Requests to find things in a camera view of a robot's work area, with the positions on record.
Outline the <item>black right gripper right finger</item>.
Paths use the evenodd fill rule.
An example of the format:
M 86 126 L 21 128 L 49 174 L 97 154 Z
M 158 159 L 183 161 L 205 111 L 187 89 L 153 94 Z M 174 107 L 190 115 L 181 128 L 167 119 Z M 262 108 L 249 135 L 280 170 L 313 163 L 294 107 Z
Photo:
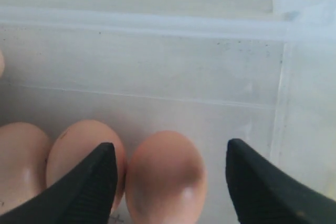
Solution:
M 227 143 L 226 182 L 239 223 L 335 223 L 335 201 L 296 181 L 243 140 Z

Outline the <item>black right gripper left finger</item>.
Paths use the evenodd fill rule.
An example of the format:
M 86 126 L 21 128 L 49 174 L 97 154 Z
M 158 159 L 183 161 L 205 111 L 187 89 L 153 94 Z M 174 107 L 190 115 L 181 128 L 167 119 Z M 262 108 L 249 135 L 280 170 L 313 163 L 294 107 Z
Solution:
M 99 144 L 41 194 L 1 215 L 1 223 L 108 223 L 118 171 L 112 143 Z

